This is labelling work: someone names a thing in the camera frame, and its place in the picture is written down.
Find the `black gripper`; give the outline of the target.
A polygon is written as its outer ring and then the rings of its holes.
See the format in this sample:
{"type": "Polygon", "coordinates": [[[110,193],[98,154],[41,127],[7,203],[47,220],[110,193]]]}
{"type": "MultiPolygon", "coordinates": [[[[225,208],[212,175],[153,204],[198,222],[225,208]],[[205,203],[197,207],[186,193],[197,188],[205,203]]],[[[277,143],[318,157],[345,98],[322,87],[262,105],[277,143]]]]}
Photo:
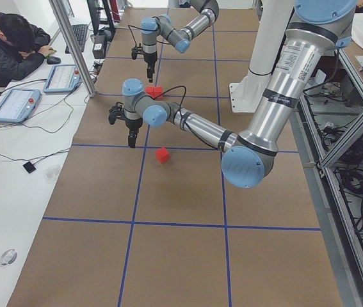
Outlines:
{"type": "Polygon", "coordinates": [[[144,61],[147,64],[147,79],[149,83],[153,83],[154,80],[154,67],[157,62],[157,52],[143,54],[144,61]]]}
{"type": "Polygon", "coordinates": [[[125,119],[125,125],[129,129],[129,135],[127,137],[129,148],[136,148],[136,140],[138,137],[138,131],[142,127],[142,118],[137,119],[125,119]]]}

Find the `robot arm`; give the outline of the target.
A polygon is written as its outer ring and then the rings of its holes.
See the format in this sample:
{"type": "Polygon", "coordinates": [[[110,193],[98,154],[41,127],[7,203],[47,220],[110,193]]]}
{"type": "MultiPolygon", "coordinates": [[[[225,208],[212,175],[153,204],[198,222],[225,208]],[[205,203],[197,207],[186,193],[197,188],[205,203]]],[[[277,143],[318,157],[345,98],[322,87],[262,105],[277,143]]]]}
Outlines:
{"type": "Polygon", "coordinates": [[[263,1],[259,30],[243,85],[260,76],[250,125],[235,134],[183,108],[154,100],[138,79],[122,85],[126,122],[152,127],[166,122],[194,134],[223,153],[223,176],[234,186],[250,188],[272,170],[277,139],[306,89],[316,65],[327,51],[350,43],[355,1],[263,1]]]}
{"type": "Polygon", "coordinates": [[[143,56],[144,62],[147,64],[148,82],[153,81],[155,74],[158,59],[157,39],[159,37],[162,37],[182,54],[188,50],[191,41],[212,26],[219,16],[217,1],[190,1],[189,4],[200,15],[180,29],[173,27],[171,18],[166,14],[142,19],[140,24],[141,43],[132,49],[132,59],[136,59],[139,54],[143,56]]]}

